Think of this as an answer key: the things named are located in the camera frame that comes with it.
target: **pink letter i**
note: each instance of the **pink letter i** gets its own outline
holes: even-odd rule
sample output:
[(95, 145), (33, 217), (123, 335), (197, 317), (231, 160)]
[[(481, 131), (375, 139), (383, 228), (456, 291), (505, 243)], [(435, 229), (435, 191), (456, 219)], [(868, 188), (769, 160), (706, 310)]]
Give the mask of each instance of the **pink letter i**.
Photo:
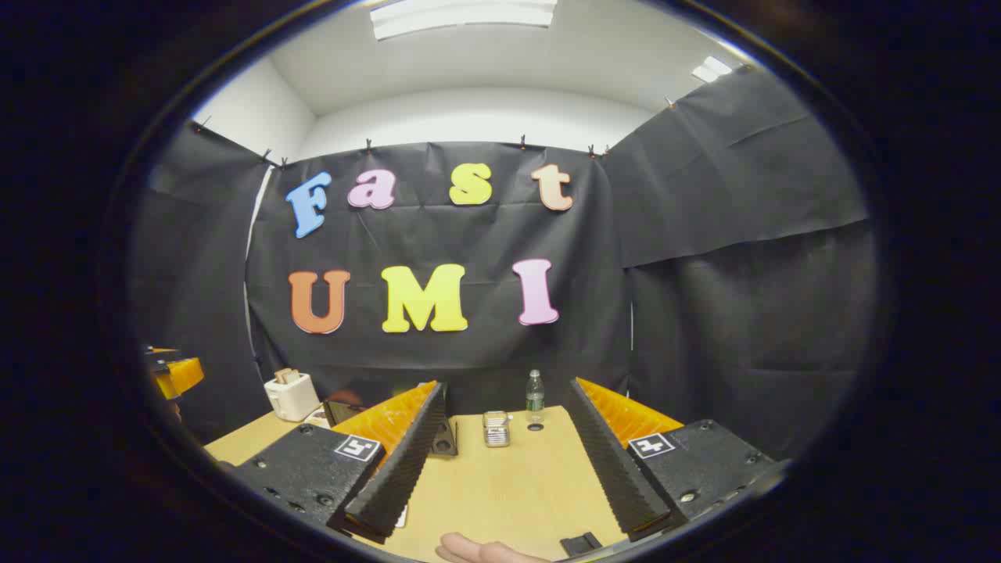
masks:
[(529, 325), (548, 325), (560, 319), (560, 313), (550, 306), (550, 289), (546, 284), (546, 272), (553, 263), (545, 258), (530, 258), (515, 262), (512, 269), (522, 278), (522, 299), (525, 312), (518, 322)]

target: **water bottle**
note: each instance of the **water bottle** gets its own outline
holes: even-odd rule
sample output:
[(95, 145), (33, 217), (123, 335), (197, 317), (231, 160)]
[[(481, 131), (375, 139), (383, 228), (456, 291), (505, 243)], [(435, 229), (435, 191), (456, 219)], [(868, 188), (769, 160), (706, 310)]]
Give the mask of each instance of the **water bottle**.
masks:
[(543, 422), (543, 408), (546, 406), (546, 390), (539, 370), (529, 374), (529, 385), (525, 391), (525, 410), (530, 423)]

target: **black fabric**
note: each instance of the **black fabric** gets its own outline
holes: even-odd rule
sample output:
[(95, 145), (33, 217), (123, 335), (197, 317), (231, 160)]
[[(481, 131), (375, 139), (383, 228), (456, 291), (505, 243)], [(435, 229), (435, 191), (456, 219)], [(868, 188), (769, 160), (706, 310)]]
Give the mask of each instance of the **black fabric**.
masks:
[(200, 360), (205, 378), (180, 405), (202, 443), (270, 410), (243, 301), (246, 238), (265, 170), (249, 150), (184, 127), (150, 175), (135, 219), (133, 324), (142, 342)]
[(626, 267), (866, 217), (823, 125), (775, 77), (748, 67), (678, 100), (602, 165)]
[[(490, 199), (455, 205), (448, 196), (452, 169), (489, 165)], [(571, 175), (567, 211), (540, 199), (530, 173), (558, 164)], [(395, 201), (385, 209), (355, 208), (347, 191), (359, 173), (395, 173)], [(299, 239), (286, 194), (327, 171), (324, 223)], [(524, 410), (529, 371), (542, 371), (546, 400), (559, 403), (581, 376), (625, 392), (630, 353), (629, 298), (619, 266), (612, 193), (601, 166), (586, 153), (498, 143), (416, 143), (378, 147), (297, 162), (272, 173), (251, 237), (247, 292), (255, 349), (267, 374), (293, 367), (312, 376), (320, 397), (352, 380), (449, 385), (450, 413)], [(522, 290), (516, 261), (547, 258), (551, 325), (519, 323)], [(458, 263), (463, 332), (382, 332), (386, 283), (380, 274), (409, 266), (424, 286), (434, 267)], [(291, 319), (288, 274), (313, 271), (313, 311), (328, 311), (322, 274), (345, 269), (344, 320), (328, 335), (310, 335)]]
[(857, 375), (875, 268), (868, 220), (630, 268), (631, 394), (773, 458), (802, 453)]

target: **finger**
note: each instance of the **finger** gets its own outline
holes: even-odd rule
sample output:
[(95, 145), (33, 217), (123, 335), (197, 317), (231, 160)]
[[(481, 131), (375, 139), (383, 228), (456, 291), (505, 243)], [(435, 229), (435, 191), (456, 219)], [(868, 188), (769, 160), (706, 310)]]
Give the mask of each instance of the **finger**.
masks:
[(462, 534), (450, 532), (441, 536), (441, 546), (469, 563), (479, 563), (479, 544)]
[(438, 557), (444, 559), (445, 561), (450, 561), (451, 563), (469, 563), (465, 559), (455, 555), (454, 553), (448, 551), (447, 549), (437, 546), (434, 548), (434, 553), (438, 554)]
[(479, 548), (479, 563), (550, 563), (546, 559), (519, 553), (500, 542)]

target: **yellow letter m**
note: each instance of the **yellow letter m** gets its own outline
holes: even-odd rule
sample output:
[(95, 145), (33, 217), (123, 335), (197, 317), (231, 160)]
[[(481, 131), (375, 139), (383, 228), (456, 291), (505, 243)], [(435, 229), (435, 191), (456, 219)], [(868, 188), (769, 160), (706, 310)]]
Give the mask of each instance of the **yellow letter m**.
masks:
[(388, 286), (389, 311), (385, 323), (382, 323), (382, 330), (386, 333), (405, 333), (410, 330), (410, 324), (403, 319), (405, 308), (418, 331), (424, 330), (432, 309), (432, 331), (464, 331), (469, 323), (462, 318), (458, 292), (458, 280), (464, 273), (465, 268), (457, 263), (443, 263), (434, 268), (427, 286), (421, 290), (409, 267), (394, 265), (383, 269), (382, 279)]

